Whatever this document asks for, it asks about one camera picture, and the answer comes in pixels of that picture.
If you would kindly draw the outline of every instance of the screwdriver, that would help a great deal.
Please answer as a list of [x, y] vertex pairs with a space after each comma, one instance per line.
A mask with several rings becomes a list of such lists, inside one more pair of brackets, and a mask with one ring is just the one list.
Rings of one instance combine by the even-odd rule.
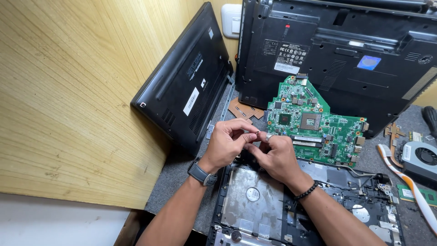
[[422, 117], [431, 131], [431, 136], [437, 138], [437, 112], [432, 106], [426, 106], [422, 109]]

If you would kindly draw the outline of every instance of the watch strap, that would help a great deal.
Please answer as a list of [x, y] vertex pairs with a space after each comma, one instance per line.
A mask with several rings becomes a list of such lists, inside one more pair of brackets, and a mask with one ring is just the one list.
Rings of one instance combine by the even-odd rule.
[[203, 183], [204, 186], [213, 185], [217, 181], [217, 176], [202, 170], [198, 165], [199, 160], [200, 158], [196, 158], [192, 162], [190, 168], [188, 169], [188, 174]]

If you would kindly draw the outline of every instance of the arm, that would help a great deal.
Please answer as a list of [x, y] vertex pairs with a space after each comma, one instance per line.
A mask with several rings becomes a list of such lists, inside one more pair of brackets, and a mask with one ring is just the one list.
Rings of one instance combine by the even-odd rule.
[[[284, 183], [293, 194], [307, 191], [314, 181], [297, 164], [291, 138], [272, 136], [266, 141], [266, 133], [260, 132], [258, 139], [263, 141], [260, 148], [245, 144], [244, 148], [252, 153], [273, 178]], [[265, 154], [262, 149], [271, 150]], [[364, 223], [352, 213], [317, 187], [307, 197], [299, 200], [310, 216], [320, 235], [330, 246], [385, 246]]]
[[[212, 132], [205, 155], [198, 165], [205, 172], [216, 173], [229, 165], [244, 144], [257, 138], [258, 129], [242, 119], [220, 121]], [[137, 246], [180, 246], [193, 228], [200, 202], [206, 191], [199, 181], [189, 176], [168, 200], [137, 242]]]

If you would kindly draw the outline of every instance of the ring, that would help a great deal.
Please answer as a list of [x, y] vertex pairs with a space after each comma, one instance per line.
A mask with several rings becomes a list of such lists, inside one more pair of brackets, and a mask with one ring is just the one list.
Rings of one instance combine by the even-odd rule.
[[273, 136], [273, 134], [267, 133], [267, 135], [266, 135], [266, 141], [269, 141], [269, 139], [271, 138], [271, 136]]

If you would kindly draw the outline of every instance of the desk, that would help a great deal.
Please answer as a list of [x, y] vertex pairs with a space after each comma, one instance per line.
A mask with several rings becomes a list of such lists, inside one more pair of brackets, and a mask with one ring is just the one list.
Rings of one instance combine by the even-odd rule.
[[[213, 117], [213, 122], [217, 122], [220, 119], [220, 114], [223, 110], [225, 99], [229, 93], [230, 86], [227, 87], [225, 93], [222, 96], [220, 104], [217, 107], [216, 113]], [[238, 92], [235, 91], [232, 98], [238, 96]], [[424, 136], [429, 135], [429, 128], [425, 124], [420, 109], [422, 107], [412, 105], [404, 113], [401, 114], [396, 124], [402, 127], [402, 131], [408, 133], [408, 131], [416, 131], [423, 133]], [[234, 118], [234, 115], [228, 111], [226, 114], [226, 120]], [[261, 120], [252, 118], [254, 126], [260, 130], [266, 131], [267, 123]], [[404, 184], [397, 176], [395, 176], [382, 161], [376, 145], [379, 143], [388, 144], [388, 137], [384, 137], [383, 133], [376, 136], [374, 139], [366, 140], [363, 150], [360, 154], [360, 161], [357, 163], [356, 169], [372, 172], [372, 173], [386, 173], [390, 176], [393, 186], [394, 194], [397, 195], [397, 184]], [[408, 141], [408, 137], [400, 137], [400, 141]], [[206, 151], [207, 143], [209, 140], [204, 139], [199, 151], [199, 156], [203, 155]], [[428, 141], [427, 143], [436, 146], [436, 141]], [[166, 163], [162, 169], [162, 172], [155, 184], [155, 187], [150, 194], [150, 198], [146, 204], [145, 210], [151, 213], [158, 213], [164, 206], [168, 199], [174, 194], [174, 192], [182, 185], [187, 178], [187, 169], [193, 157], [184, 153], [185, 151], [177, 146], [173, 146], [170, 155], [168, 156]], [[212, 214], [214, 212], [215, 202], [217, 200], [217, 187], [209, 187], [205, 196], [203, 197], [200, 205], [199, 213], [194, 223], [194, 230], [203, 234], [208, 234]], [[437, 237], [434, 236], [431, 229], [428, 227], [424, 218], [421, 217], [420, 211], [410, 210], [419, 209], [415, 203], [400, 200], [400, 204], [397, 205], [398, 214], [401, 221], [402, 232], [404, 234], [404, 240], [407, 245], [437, 245]], [[433, 209], [434, 214], [437, 215], [437, 210]]]

